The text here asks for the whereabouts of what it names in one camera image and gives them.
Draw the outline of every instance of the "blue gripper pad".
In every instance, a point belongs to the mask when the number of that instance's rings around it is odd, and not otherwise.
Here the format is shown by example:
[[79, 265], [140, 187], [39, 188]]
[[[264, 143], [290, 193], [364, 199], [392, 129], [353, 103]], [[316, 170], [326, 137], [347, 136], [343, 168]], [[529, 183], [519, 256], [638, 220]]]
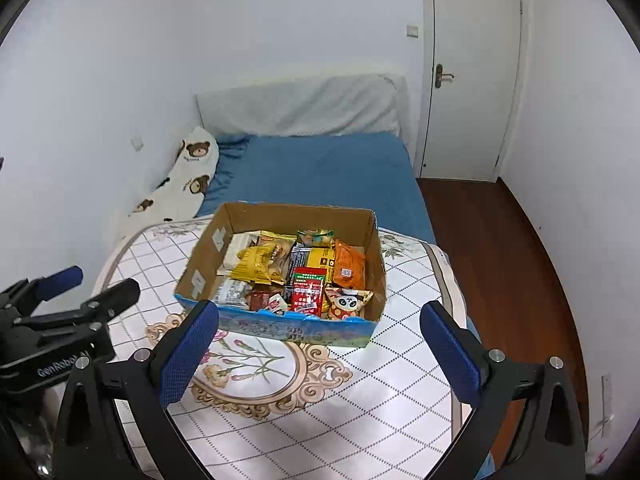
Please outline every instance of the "blue gripper pad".
[[36, 295], [41, 301], [49, 301], [82, 283], [82, 269], [78, 266], [56, 272], [38, 282]]
[[[425, 304], [420, 311], [422, 336], [458, 400], [474, 408], [480, 400], [480, 372], [453, 331], [430, 303]], [[444, 315], [448, 316], [442, 306], [440, 307]]]
[[169, 330], [156, 345], [151, 379], [163, 409], [182, 398], [217, 331], [217, 306], [199, 301], [180, 326]]

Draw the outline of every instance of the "light switch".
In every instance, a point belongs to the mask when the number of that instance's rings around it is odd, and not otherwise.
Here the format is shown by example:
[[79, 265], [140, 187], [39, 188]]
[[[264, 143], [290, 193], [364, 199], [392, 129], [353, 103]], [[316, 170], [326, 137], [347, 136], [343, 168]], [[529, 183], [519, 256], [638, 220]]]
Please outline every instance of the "light switch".
[[611, 373], [602, 376], [602, 437], [607, 438], [611, 432], [613, 420], [613, 392]]
[[142, 147], [145, 145], [144, 142], [142, 142], [142, 137], [140, 137], [139, 135], [136, 135], [135, 137], [131, 138], [131, 145], [133, 146], [133, 149], [136, 152], [139, 152]]

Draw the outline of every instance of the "wooden floor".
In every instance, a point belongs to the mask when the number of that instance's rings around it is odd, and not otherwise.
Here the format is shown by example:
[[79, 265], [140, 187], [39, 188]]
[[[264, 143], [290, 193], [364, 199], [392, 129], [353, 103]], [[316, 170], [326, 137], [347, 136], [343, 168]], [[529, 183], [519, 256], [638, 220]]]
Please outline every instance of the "wooden floor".
[[[507, 186], [418, 180], [438, 245], [449, 255], [486, 348], [515, 361], [564, 361], [588, 428], [582, 351], [564, 291], [540, 239]], [[492, 452], [500, 465], [522, 410], [511, 403]]]

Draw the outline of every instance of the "white wall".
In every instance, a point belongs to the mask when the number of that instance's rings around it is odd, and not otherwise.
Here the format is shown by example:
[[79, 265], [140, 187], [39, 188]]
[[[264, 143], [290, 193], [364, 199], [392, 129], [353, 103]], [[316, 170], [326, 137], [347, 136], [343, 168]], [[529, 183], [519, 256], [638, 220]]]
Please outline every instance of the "white wall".
[[580, 336], [590, 424], [612, 373], [615, 457], [640, 416], [640, 54], [605, 0], [531, 0], [529, 69], [502, 174], [554, 263]]
[[31, 0], [0, 46], [0, 287], [79, 264], [84, 286], [55, 306], [85, 298], [118, 219], [199, 123], [196, 92], [395, 70], [415, 137], [422, 30], [407, 24], [422, 0]]
[[[406, 76], [413, 159], [422, 97], [422, 0], [191, 0], [194, 87], [310, 73], [391, 70]], [[420, 38], [406, 36], [407, 25]], [[433, 43], [428, 30], [428, 43]]]
[[31, 0], [18, 17], [0, 46], [0, 288], [79, 264], [82, 288], [57, 306], [90, 293], [119, 216], [198, 124], [184, 11], [181, 0]]

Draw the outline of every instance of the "door handle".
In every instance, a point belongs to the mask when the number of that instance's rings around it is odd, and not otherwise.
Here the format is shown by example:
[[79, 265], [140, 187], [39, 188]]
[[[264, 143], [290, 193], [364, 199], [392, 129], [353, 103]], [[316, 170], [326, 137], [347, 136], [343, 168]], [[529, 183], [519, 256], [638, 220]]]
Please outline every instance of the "door handle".
[[436, 84], [435, 84], [436, 88], [440, 88], [440, 86], [442, 85], [442, 78], [443, 77], [450, 77], [451, 79], [455, 78], [455, 76], [453, 74], [444, 74], [444, 73], [442, 73], [442, 65], [440, 63], [438, 63], [436, 65]]

